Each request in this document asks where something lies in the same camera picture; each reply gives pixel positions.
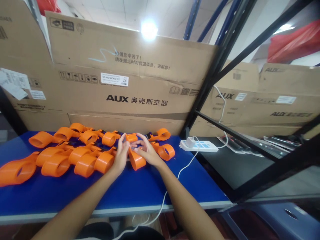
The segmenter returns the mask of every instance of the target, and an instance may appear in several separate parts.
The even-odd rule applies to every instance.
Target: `power strip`
[[[179,147],[188,152],[217,152],[219,149],[209,141],[196,141],[193,147],[188,147],[186,140],[181,140]]]

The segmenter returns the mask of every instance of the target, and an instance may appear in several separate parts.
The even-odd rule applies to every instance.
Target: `paper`
[[[106,84],[127,87],[129,85],[129,77],[108,74],[108,73],[101,73],[101,82]]]
[[[33,99],[46,100],[44,93],[39,90],[30,90],[31,96]]]
[[[239,93],[238,96],[235,98],[235,101],[243,101],[246,96],[246,93]]]
[[[3,71],[0,71],[0,85],[19,101],[28,96],[28,94],[21,87],[10,83],[7,79],[6,73]]]
[[[9,83],[12,83],[18,87],[30,90],[30,83],[28,76],[23,73],[11,71],[8,69],[1,68],[1,70],[6,74]]]
[[[292,104],[296,100],[297,97],[291,97],[291,96],[279,96],[276,103],[286,103],[286,104]]]

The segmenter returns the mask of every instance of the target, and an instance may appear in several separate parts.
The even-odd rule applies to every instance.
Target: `plug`
[[[193,148],[194,145],[196,145],[196,140],[194,140],[194,137],[188,137],[186,140],[186,145],[188,148]]]

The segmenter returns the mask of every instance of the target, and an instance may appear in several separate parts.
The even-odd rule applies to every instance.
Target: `power cord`
[[[190,164],[192,163],[192,161],[194,160],[194,158],[196,157],[196,155],[197,155],[198,152],[200,151],[200,141],[199,141],[199,139],[198,139],[196,136],[193,136],[193,139],[194,139],[194,138],[196,138],[197,141],[198,141],[198,151],[197,151],[196,154],[193,156],[193,158],[191,159],[191,161],[189,162],[189,164],[180,170],[180,172],[178,173],[177,179],[179,179],[180,173],[182,172],[182,170],[184,170],[184,169],[186,169],[187,167],[190,166]],[[125,233],[134,232],[134,231],[136,231],[136,230],[138,229],[138,227],[140,227],[140,226],[149,226],[150,224],[154,223],[154,222],[158,219],[158,217],[160,216],[160,214],[161,214],[161,211],[162,211],[162,209],[163,209],[164,201],[165,201],[165,199],[166,199],[167,193],[168,193],[168,191],[166,191],[166,193],[165,193],[164,196],[163,196],[163,200],[162,200],[162,204],[161,204],[160,211],[159,211],[158,215],[155,217],[155,219],[153,219],[151,222],[147,223],[147,221],[148,221],[149,218],[150,218],[150,214],[149,214],[149,217],[148,217],[147,221],[138,224],[133,230],[125,230],[125,231],[123,231],[118,237],[114,238],[113,240],[119,240]]]
[[[222,118],[223,118],[223,114],[224,114],[224,109],[225,109],[225,107],[226,107],[227,103],[226,103],[226,100],[224,99],[224,97],[222,96],[222,94],[221,94],[221,92],[220,92],[219,88],[217,88],[215,85],[213,85],[213,87],[218,91],[218,93],[219,93],[220,97],[221,97],[221,98],[223,99],[223,101],[224,101],[224,105],[223,105],[223,107],[222,107],[221,117],[220,117],[220,119],[219,119],[219,123],[221,123],[221,120],[222,120]],[[217,147],[217,148],[223,148],[223,147],[225,147],[225,146],[227,146],[227,145],[228,145],[229,138],[228,138],[228,136],[227,136],[227,133],[226,133],[225,131],[223,131],[223,132],[224,132],[224,135],[226,136],[226,142],[225,142],[225,144],[224,144],[223,146],[221,146],[221,147]]]

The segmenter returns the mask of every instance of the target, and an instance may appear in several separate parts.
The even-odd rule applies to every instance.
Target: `red plastic bag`
[[[44,11],[61,13],[57,0],[37,0],[37,2],[42,16],[45,16]]]
[[[271,38],[269,63],[288,63],[320,51],[320,19],[289,35]]]

